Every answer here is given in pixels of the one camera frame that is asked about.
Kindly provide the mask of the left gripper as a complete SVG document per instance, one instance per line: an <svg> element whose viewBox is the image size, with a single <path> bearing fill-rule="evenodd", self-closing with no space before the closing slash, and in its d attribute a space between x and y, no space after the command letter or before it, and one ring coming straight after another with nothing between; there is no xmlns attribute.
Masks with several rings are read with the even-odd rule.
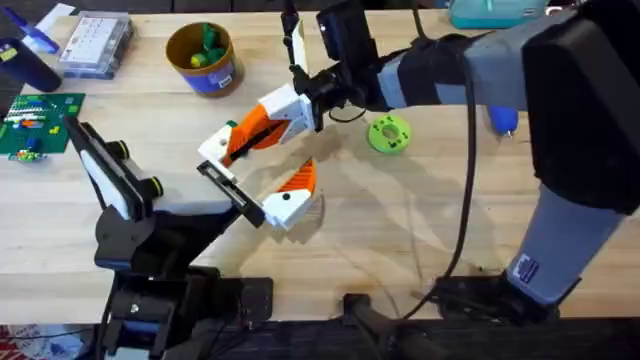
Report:
<svg viewBox="0 0 640 360"><path fill-rule="evenodd" d="M102 207L95 226L95 264L122 274L181 274L238 218L290 230L312 205L317 185L314 159L304 162L262 210L223 164L232 135L224 125L198 148L208 162L196 177L143 177L132 161L93 162L93 186Z"/></svg>

